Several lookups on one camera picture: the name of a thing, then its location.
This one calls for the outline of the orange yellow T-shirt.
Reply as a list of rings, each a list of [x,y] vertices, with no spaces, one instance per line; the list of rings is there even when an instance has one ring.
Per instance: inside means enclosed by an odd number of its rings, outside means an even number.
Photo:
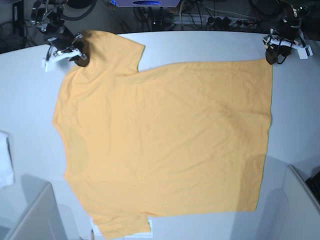
[[[264,60],[138,71],[144,45],[87,31],[89,64],[64,77],[52,123],[65,180],[108,240],[148,217],[257,208],[271,124]]]

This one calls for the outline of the white cloth at left edge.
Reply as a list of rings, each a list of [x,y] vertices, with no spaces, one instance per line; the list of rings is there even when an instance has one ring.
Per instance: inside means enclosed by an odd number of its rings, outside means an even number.
[[[0,132],[0,188],[11,186],[15,183],[15,174],[10,154],[9,136]]]

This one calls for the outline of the grey bin lower right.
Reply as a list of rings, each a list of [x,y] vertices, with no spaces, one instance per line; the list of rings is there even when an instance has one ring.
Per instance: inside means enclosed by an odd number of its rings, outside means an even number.
[[[287,167],[282,187],[266,198],[257,240],[318,240],[320,204],[294,166]]]

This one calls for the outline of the grey bin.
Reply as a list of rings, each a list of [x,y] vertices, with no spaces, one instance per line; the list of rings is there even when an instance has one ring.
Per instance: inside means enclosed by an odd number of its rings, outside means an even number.
[[[21,185],[27,201],[16,221],[0,219],[2,240],[66,240],[67,234],[59,213],[52,184],[24,174]]]
[[[266,198],[257,240],[318,240],[320,204],[294,166],[287,167],[282,187]]]

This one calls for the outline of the grey bin lower left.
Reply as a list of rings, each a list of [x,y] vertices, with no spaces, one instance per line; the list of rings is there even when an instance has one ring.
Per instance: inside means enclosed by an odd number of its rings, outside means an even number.
[[[27,201],[16,221],[0,219],[2,240],[66,240],[67,234],[59,213],[52,184],[24,174],[21,185]]]

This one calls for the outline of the wooden pencil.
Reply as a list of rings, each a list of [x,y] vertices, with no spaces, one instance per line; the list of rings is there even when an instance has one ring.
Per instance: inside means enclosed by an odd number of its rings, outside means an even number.
[[[93,229],[90,232],[90,239],[95,240],[95,235],[94,235]]]

